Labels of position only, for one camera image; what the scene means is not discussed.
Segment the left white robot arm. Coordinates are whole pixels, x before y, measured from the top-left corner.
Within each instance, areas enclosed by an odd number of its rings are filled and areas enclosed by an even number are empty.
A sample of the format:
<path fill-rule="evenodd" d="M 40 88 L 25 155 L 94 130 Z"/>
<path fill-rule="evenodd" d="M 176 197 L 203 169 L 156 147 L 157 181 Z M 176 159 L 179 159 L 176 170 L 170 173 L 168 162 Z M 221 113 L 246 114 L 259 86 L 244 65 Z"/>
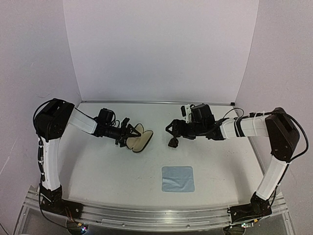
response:
<path fill-rule="evenodd" d="M 68 125 L 95 137 L 113 139 L 116 145 L 126 146 L 129 138 L 142 137 L 142 128 L 129 124 L 124 118 L 116 125 L 114 111 L 103 108 L 98 116 L 90 117 L 78 110 L 73 103 L 51 99 L 40 105 L 33 116 L 33 125 L 38 137 L 38 166 L 40 169 L 39 191 L 43 198 L 42 209 L 55 214 L 79 213 L 82 204 L 62 198 L 63 190 L 59 179 L 59 144 Z"/>

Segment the black glasses case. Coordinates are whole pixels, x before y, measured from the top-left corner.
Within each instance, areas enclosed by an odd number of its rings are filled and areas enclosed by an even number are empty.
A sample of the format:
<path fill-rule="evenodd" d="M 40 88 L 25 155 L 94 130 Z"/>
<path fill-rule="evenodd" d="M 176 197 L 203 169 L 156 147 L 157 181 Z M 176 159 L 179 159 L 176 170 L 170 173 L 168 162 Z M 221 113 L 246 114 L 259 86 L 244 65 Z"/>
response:
<path fill-rule="evenodd" d="M 134 153 L 140 153 L 148 145 L 154 132 L 152 130 L 144 130 L 144 127 L 141 123 L 138 123 L 135 126 L 135 130 L 137 130 L 141 136 L 128 138 L 126 140 L 126 147 L 129 150 L 132 150 Z"/>

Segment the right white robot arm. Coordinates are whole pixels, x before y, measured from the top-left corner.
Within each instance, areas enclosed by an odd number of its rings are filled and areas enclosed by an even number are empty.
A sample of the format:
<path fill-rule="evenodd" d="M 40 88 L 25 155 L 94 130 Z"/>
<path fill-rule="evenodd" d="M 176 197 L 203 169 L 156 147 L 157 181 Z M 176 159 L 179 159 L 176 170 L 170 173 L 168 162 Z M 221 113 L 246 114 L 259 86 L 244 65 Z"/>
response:
<path fill-rule="evenodd" d="M 309 149 L 308 137 L 300 123 L 283 108 L 215 119 L 207 104 L 181 106 L 182 119 L 174 119 L 165 130 L 171 134 L 169 147 L 176 148 L 179 138 L 224 141 L 263 138 L 269 144 L 270 162 L 250 202 L 228 209 L 233 224 L 260 219 L 272 214 L 272 205 L 289 165 Z"/>

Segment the blue cleaning cloth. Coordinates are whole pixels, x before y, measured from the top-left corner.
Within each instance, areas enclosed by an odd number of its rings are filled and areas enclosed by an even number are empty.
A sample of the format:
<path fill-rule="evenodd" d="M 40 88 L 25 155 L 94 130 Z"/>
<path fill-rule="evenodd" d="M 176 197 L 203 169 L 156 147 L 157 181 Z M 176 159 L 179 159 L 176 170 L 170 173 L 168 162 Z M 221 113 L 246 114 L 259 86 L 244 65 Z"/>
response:
<path fill-rule="evenodd" d="M 191 166 L 163 166 L 163 192 L 190 193 L 195 191 L 194 173 Z"/>

